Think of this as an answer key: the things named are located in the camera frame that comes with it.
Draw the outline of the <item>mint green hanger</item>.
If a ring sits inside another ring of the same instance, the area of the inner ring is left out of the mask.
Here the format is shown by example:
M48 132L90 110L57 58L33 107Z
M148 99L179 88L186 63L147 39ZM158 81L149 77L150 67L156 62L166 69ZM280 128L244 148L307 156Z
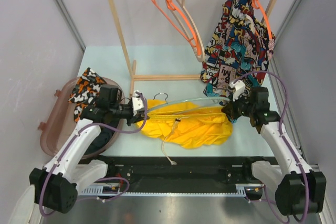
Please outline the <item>mint green hanger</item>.
M174 101L148 99L146 103L148 112L150 113L177 113L207 107L218 107L221 105L221 102L226 103L229 101L230 99L226 97L197 97Z

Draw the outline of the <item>yellow shorts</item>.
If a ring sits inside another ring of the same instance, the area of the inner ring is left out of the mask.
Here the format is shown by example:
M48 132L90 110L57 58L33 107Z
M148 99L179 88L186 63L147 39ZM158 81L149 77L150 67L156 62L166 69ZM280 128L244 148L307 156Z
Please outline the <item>yellow shorts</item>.
M218 106L201 107L193 102L168 105L148 101L149 117L140 132L150 138L195 149L203 145L221 145L232 135L233 124Z

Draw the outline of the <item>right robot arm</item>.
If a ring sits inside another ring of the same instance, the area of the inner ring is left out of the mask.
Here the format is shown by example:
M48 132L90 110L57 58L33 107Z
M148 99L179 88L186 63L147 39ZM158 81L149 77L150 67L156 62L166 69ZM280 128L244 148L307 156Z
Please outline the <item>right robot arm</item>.
M229 85L230 101L222 109L229 120L248 117L250 124L263 137L280 167L276 170L268 161L253 161L242 169L249 183L263 182L275 194L275 202L283 216L317 214L323 210L326 177L315 172L290 140L280 115L270 110L269 92L265 87L253 87L246 97L245 85L238 81Z

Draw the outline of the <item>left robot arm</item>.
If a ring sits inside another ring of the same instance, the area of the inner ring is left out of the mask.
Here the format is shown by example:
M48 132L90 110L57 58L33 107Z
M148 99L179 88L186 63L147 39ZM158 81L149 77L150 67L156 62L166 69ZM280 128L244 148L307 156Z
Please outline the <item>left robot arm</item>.
M148 105L145 97L136 91L127 104L121 103L117 86L104 84L93 105L81 113L75 129L60 151L42 168L34 168L29 182L35 188L34 202L43 217L54 212L68 213L75 205L78 194L94 182L110 182L116 169L103 161L92 161L86 168L76 171L86 150L102 130L114 133L123 130L112 127L111 121L125 119L128 125L146 123Z

